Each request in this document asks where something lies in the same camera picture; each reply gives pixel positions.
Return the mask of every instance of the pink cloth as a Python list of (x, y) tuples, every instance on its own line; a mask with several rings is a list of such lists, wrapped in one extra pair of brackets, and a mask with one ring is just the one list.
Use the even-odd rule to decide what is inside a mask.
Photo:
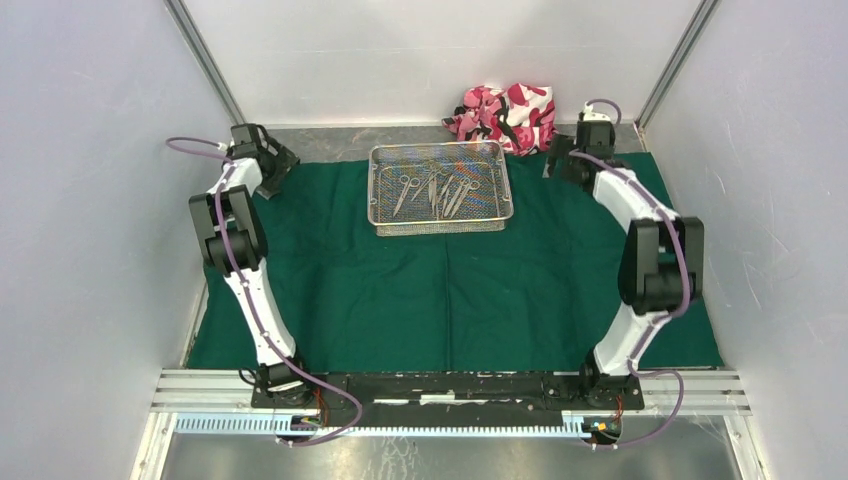
[(506, 90), (474, 87), (442, 125), (457, 141), (497, 140), (506, 153), (548, 150), (554, 134), (553, 89), (516, 83)]

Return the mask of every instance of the green cloth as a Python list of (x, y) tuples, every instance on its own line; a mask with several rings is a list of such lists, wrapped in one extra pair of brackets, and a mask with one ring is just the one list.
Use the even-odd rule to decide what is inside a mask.
[[(650, 154), (620, 156), (670, 204)], [(545, 158), (508, 160), (506, 229), (378, 237), (366, 216), (367, 162), (306, 164), (282, 193), (254, 199), (277, 304), (313, 371), (576, 370), (619, 307), (625, 234), (574, 185), (543, 179)], [(220, 274), (189, 368), (256, 365)], [(666, 326), (643, 367), (721, 366), (703, 302)]]

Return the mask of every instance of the black mounting plate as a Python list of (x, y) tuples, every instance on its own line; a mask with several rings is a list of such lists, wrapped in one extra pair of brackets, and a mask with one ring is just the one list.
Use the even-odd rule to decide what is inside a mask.
[[(362, 427), (561, 426), (562, 411), (614, 411), (612, 401), (582, 398), (580, 377), (559, 372), (398, 372), (315, 375), (362, 402)], [(645, 402), (638, 379), (622, 392), (624, 410), (642, 410)], [(453, 395), (462, 404), (433, 403), (428, 395)], [(339, 395), (322, 391), (331, 426), (353, 419), (356, 408)], [(375, 400), (399, 400), (398, 405)], [(290, 403), (254, 391), (253, 408), (293, 408)], [(316, 408), (315, 400), (303, 405)]]

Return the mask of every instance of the metal frame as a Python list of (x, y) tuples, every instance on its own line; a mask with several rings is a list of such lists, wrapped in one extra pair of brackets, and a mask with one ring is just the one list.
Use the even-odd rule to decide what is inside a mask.
[[(744, 480), (769, 478), (757, 448), (751, 409), (738, 374), (732, 370), (683, 370), (686, 385), (682, 417), (723, 417), (731, 437), (732, 451)], [(626, 416), (668, 415), (677, 399), (674, 378), (642, 381), (645, 409), (625, 411)], [(161, 478), (174, 433), (273, 434), (286, 426), (292, 415), (310, 415), (312, 409), (256, 409), (250, 406), (252, 388), (235, 370), (163, 370), (153, 397), (144, 437), (139, 447), (133, 480)], [(356, 436), (499, 436), (571, 437), (567, 425), (583, 416), (607, 416), (614, 412), (565, 411), (563, 430), (493, 428), (478, 431), (451, 429), (361, 428)]]
[(188, 8), (183, 3), (183, 0), (165, 0), (165, 5), (168, 7), (168, 11), (171, 12), (171, 16), (174, 17), (174, 22), (183, 34), (186, 43), (191, 49), (191, 53), (197, 59), (197, 64), (200, 65), (203, 74), (206, 75), (209, 84), (212, 85), (212, 89), (221, 100), (221, 104), (227, 111), (230, 121), (234, 125), (246, 123), (244, 114), (239, 108), (233, 93), (230, 91), (230, 87), (227, 86), (224, 76), (218, 69), (215, 59), (212, 58), (212, 54), (209, 52), (206, 42), (203, 41), (203, 37), (200, 35), (200, 31), (197, 29), (194, 20), (192, 20), (191, 14), (188, 13)]
[(668, 90), (674, 83), (674, 79), (677, 78), (680, 68), (692, 52), (692, 48), (701, 36), (701, 32), (703, 32), (704, 27), (710, 17), (712, 17), (719, 2), (720, 0), (701, 0), (701, 3), (698, 4), (698, 8), (695, 9), (695, 14), (692, 16), (692, 19), (689, 20), (689, 25), (686, 26), (686, 30), (683, 31), (683, 35), (677, 42), (677, 46), (674, 48), (671, 58), (668, 59), (668, 63), (663, 69), (662, 74), (660, 74), (657, 84), (654, 85), (654, 89), (651, 90), (651, 94), (648, 96), (648, 101), (645, 102), (645, 106), (642, 107), (642, 111), (639, 112), (639, 116), (636, 117), (635, 123), (637, 128), (644, 129), (651, 121), (651, 117), (654, 116), (654, 113), (656, 113), (659, 108), (660, 102), (662, 102), (665, 94), (668, 93)]

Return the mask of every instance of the metal table surface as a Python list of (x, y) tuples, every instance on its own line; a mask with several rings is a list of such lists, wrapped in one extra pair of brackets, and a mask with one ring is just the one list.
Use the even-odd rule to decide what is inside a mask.
[[(623, 439), (660, 419), (627, 418)], [(721, 417), (678, 418), (642, 445), (592, 452), (556, 438), (351, 437), (291, 449), (258, 435), (176, 434), (162, 478), (268, 479), (741, 479)]]

